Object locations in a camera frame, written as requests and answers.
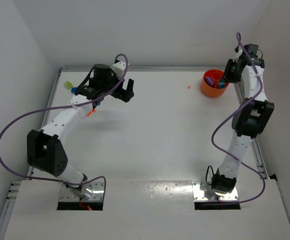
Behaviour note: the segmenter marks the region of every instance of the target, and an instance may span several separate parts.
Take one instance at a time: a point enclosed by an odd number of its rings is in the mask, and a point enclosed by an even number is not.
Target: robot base
[[[206,182],[193,182],[195,210],[239,210],[239,197],[235,187],[231,193],[221,194]]]
[[[103,210],[104,182],[91,182],[92,195],[88,200],[82,200],[74,196],[69,188],[61,186],[57,210],[85,210],[84,207],[90,207],[93,211]]]

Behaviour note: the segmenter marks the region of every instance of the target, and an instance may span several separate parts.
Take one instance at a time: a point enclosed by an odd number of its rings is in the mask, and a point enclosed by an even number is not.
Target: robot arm
[[[261,76],[261,81],[263,81],[265,63],[263,59],[258,58],[256,55],[258,46],[249,44],[245,46],[245,49],[254,61]],[[241,78],[244,79],[245,85],[245,99],[242,102],[244,104],[260,90],[260,84],[251,63],[242,50],[237,51],[235,58],[228,61],[220,82],[237,83],[241,81]],[[240,161],[230,155],[226,155],[212,177],[211,188],[213,190],[225,194],[234,189],[241,160],[253,139],[263,132],[274,108],[275,105],[268,102],[263,89],[254,101],[234,116],[232,121],[233,137],[228,152],[240,159]]]
[[[94,76],[89,72],[84,81],[77,87],[75,95],[69,102],[73,105],[66,108],[54,118],[49,124],[39,131],[32,130],[27,135],[27,162],[43,172],[47,172],[57,179],[65,182],[72,192],[80,198],[88,195],[88,186],[79,186],[87,180],[87,177],[77,171],[68,163],[68,158],[63,148],[63,143],[71,131],[96,108],[100,101],[83,106],[75,106],[96,99],[110,91],[122,77],[126,64],[122,61],[116,62],[111,68],[107,65],[96,64]],[[123,89],[123,82],[111,94],[113,97],[128,102],[133,96],[134,80],[128,81],[127,89]]]

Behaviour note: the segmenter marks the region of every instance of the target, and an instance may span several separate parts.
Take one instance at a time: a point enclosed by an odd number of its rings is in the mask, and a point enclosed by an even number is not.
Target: orange container
[[[211,69],[205,72],[204,77],[200,84],[200,90],[201,92],[209,97],[212,98],[218,98],[220,97],[225,90],[227,89],[228,83],[225,83],[224,88],[218,88],[219,80],[223,76],[224,72],[217,70],[217,69]],[[213,86],[210,86],[206,83],[206,79],[211,78],[211,80],[214,82]]]

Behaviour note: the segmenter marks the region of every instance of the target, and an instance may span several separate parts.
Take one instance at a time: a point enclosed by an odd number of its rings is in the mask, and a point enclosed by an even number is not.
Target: white tabletop
[[[109,180],[193,180],[204,178],[208,165],[216,170],[225,154],[211,144],[211,134],[238,106],[233,85],[220,98],[199,89],[203,72],[131,71],[135,80],[130,102],[108,96],[96,112],[84,119],[64,144],[68,161],[89,178]],[[77,86],[87,72],[62,72],[52,106],[65,105],[72,93],[63,85]],[[52,111],[48,122],[59,110]],[[216,135],[227,149],[231,122]],[[256,167],[249,147],[244,162]],[[46,175],[35,170],[34,176]],[[258,178],[241,167],[239,180]]]
[[[66,104],[86,72],[62,72],[52,101]],[[70,163],[89,178],[108,178],[103,211],[56,210],[60,184],[21,183],[5,240],[290,240],[290,226],[274,180],[264,194],[241,210],[195,210],[191,181],[217,169],[224,154],[210,136],[238,106],[231,85],[223,96],[199,91],[203,72],[129,72],[135,97],[123,103],[107,97],[67,139]],[[57,115],[54,111],[49,121]],[[231,124],[216,142],[227,148]],[[251,148],[244,162],[256,167]],[[35,176],[48,176],[35,170]],[[240,200],[257,195],[262,182],[241,167]]]

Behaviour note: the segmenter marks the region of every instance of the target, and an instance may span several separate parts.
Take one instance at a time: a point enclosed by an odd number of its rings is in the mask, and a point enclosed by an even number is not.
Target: red wire
[[[81,204],[81,201],[79,201],[79,205],[84,209],[86,210],[85,206],[83,204]]]
[[[81,203],[81,200],[79,201],[79,205],[80,205],[84,210],[91,210],[91,207],[90,207],[90,206],[84,206],[84,205]]]

